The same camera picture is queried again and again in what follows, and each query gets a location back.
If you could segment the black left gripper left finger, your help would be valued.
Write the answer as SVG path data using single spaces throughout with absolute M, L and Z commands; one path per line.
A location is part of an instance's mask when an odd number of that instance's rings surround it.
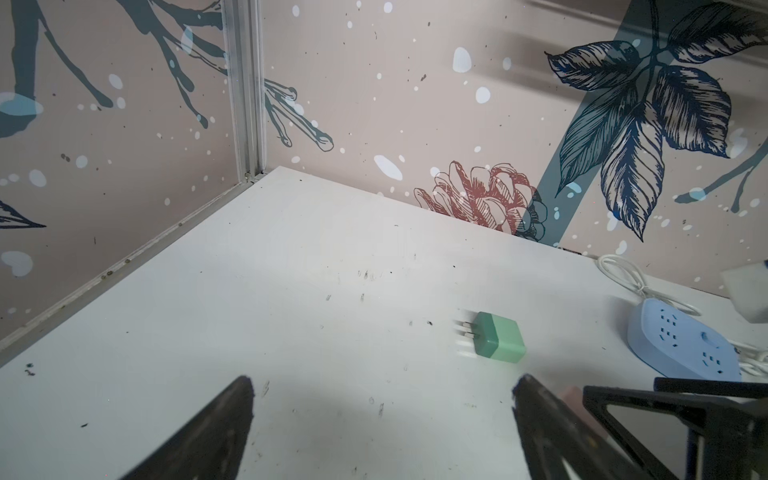
M 126 479 L 235 479 L 253 420 L 254 388 L 237 377 Z

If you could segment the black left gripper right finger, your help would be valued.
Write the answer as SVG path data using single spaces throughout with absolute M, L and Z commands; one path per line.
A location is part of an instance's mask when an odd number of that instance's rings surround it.
M 533 479 L 646 479 L 535 377 L 512 390 L 521 446 Z

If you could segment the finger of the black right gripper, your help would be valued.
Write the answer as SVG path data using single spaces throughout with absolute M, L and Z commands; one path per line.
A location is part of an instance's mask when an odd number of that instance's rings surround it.
M 675 474 L 609 412 L 611 406 L 679 420 L 687 428 L 687 479 L 767 477 L 765 383 L 657 377 L 651 391 L 587 386 L 583 406 L 652 479 Z

